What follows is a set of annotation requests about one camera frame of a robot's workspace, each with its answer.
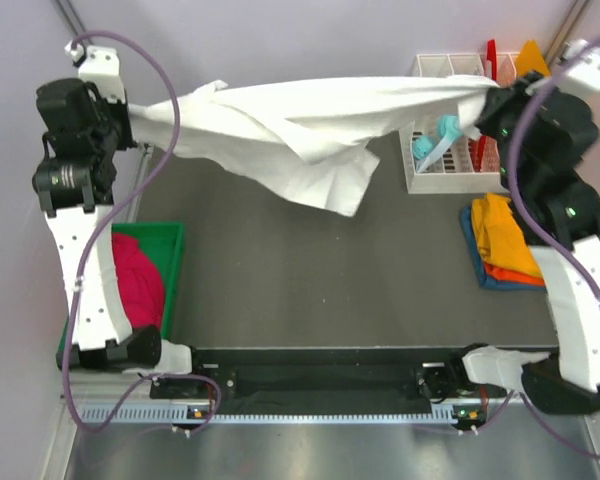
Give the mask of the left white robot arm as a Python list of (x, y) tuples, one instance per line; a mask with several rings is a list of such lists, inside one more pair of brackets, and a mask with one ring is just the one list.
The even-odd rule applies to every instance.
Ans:
[(36, 107), (46, 131), (32, 186), (56, 244), (69, 307), (59, 368), (168, 373), (183, 395), (200, 394), (207, 374), (193, 363), (191, 348), (164, 339), (155, 325), (133, 326), (119, 293), (113, 158), (132, 144), (126, 107), (78, 78), (39, 87)]

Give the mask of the white t-shirt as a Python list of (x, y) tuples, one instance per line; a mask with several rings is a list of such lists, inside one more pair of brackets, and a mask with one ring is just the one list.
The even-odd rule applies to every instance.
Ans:
[(495, 83), (481, 76), (348, 77), (242, 88), (214, 81), (178, 99), (129, 107), (133, 136), (174, 154), (209, 159), (300, 205), (352, 217), (379, 159), (370, 140), (427, 116), (474, 124)]

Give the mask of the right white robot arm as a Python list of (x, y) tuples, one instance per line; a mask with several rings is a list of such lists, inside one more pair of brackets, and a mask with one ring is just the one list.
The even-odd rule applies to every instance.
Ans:
[(544, 277), (554, 352), (466, 347), (447, 370), (467, 396), (482, 384), (518, 391), (549, 415), (600, 411), (600, 196), (577, 173), (599, 129), (589, 105), (532, 71), (488, 90), (478, 130), (495, 139), (501, 184)]

